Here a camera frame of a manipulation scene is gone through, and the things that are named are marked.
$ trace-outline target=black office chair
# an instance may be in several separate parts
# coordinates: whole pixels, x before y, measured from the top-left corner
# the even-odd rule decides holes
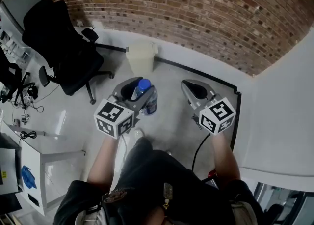
[[[2,82],[4,86],[9,89],[9,92],[6,95],[0,95],[0,101],[5,103],[7,100],[11,100],[13,93],[17,90],[14,105],[18,105],[17,100],[20,96],[23,108],[26,109],[26,104],[23,100],[23,90],[31,85],[35,85],[35,83],[24,84],[28,75],[29,72],[26,72],[22,79],[22,70],[17,64],[10,63],[5,56],[3,49],[0,48],[0,82]]]
[[[98,35],[86,28],[82,34],[89,42],[84,40],[73,28],[64,1],[40,1],[25,15],[24,27],[23,42],[41,54],[54,71],[52,77],[44,66],[40,68],[42,85],[47,86],[50,81],[58,83],[69,96],[85,85],[93,105],[96,100],[89,80],[96,75],[114,77],[110,71],[98,71],[104,62],[96,51]]]

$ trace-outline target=fiducial marker cube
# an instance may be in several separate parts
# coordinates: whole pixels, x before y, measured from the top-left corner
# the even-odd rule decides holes
[[[200,111],[199,124],[216,135],[229,128],[235,118],[236,111],[227,98]]]
[[[134,111],[103,99],[94,119],[99,131],[117,139],[134,125]]]

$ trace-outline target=black baseboard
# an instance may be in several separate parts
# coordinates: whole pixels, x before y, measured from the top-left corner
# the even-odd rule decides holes
[[[114,46],[105,45],[105,44],[96,43],[96,47],[110,49],[110,50],[116,50],[116,51],[120,51],[120,52],[124,52],[124,53],[126,52],[126,49],[124,49],[124,48],[114,47]],[[209,75],[207,73],[204,73],[202,71],[199,71],[199,70],[187,67],[185,65],[182,65],[182,64],[179,64],[179,63],[176,63],[176,62],[172,62],[172,61],[169,61],[169,60],[166,60],[166,59],[162,59],[160,57],[155,57],[154,60],[159,61],[159,62],[163,62],[163,63],[167,63],[169,65],[173,65],[175,67],[187,70],[189,72],[193,72],[193,73],[195,73],[197,75],[200,75],[202,77],[205,77],[205,78],[208,78],[210,80],[213,80],[213,81],[215,81],[217,83],[220,83],[220,84],[222,84],[224,86],[227,86],[227,87],[229,87],[229,88],[234,90],[234,94],[237,95],[237,101],[236,101],[235,126],[234,126],[234,131],[232,132],[231,143],[230,143],[230,148],[233,150],[234,146],[235,146],[235,142],[236,142],[235,140],[236,140],[236,135],[237,135],[237,128],[238,128],[238,125],[239,125],[241,99],[242,99],[241,92],[239,92],[237,90],[237,86],[235,86],[234,84],[228,83],[228,82],[226,82],[226,81],[224,81],[224,80],[222,80],[220,78],[214,77],[214,76]]]

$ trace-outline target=brick wall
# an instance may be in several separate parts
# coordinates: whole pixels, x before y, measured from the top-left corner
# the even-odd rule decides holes
[[[64,1],[74,25],[99,21],[104,28],[160,38],[250,75],[275,63],[314,21],[314,0]]]

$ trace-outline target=white trash bin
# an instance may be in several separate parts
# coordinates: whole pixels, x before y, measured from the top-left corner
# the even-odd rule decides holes
[[[158,45],[153,42],[137,41],[126,48],[127,59],[136,76],[145,76],[153,71],[156,54]]]

